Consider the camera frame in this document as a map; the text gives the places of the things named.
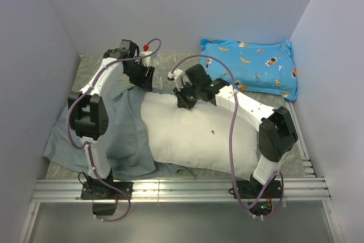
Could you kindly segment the white pillow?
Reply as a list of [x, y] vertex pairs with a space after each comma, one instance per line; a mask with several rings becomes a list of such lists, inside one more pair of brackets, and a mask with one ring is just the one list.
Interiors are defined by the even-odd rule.
[[141, 105], [153, 160], [249, 178], [258, 164], [257, 131], [232, 112], [198, 101], [177, 107], [171, 94], [147, 92]]

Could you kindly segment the grey-blue pillowcase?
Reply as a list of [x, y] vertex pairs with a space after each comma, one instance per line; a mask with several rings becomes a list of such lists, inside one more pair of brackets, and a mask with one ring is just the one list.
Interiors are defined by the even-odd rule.
[[[135, 87], [119, 95], [111, 92], [105, 98], [109, 127], [103, 138], [115, 179], [172, 176], [184, 169], [183, 166], [153, 160], [147, 128], [140, 113], [145, 94], [144, 90]], [[79, 172], [88, 172], [85, 151], [75, 148], [68, 139], [67, 114], [68, 108], [65, 107], [51, 130], [43, 153], [50, 161], [47, 179], [77, 178]]]

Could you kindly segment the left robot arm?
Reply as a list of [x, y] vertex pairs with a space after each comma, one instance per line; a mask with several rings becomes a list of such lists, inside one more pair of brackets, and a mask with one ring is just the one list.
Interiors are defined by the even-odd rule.
[[[155, 53], [150, 51], [150, 43], [140, 48], [136, 43], [123, 39], [118, 48], [104, 53], [89, 82], [79, 92], [71, 92], [68, 96], [68, 138], [75, 148], [85, 150], [89, 169], [86, 178], [89, 183], [98, 180], [94, 191], [102, 199], [111, 197], [115, 190], [103, 138], [109, 127], [104, 96], [122, 74], [136, 87], [152, 91], [155, 68], [150, 60]], [[81, 139], [81, 145], [75, 143], [72, 132]]]

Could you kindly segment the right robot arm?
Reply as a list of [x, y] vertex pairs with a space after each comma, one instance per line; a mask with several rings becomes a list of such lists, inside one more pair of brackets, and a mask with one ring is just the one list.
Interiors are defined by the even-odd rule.
[[264, 197], [271, 189], [271, 175], [280, 169], [285, 154], [298, 141], [298, 134], [289, 110], [283, 106], [273, 108], [241, 93], [229, 82], [212, 80], [202, 65], [186, 71], [174, 69], [168, 73], [179, 108], [192, 109], [198, 100], [222, 107], [247, 121], [258, 132], [258, 149], [261, 153], [253, 172], [251, 192]]

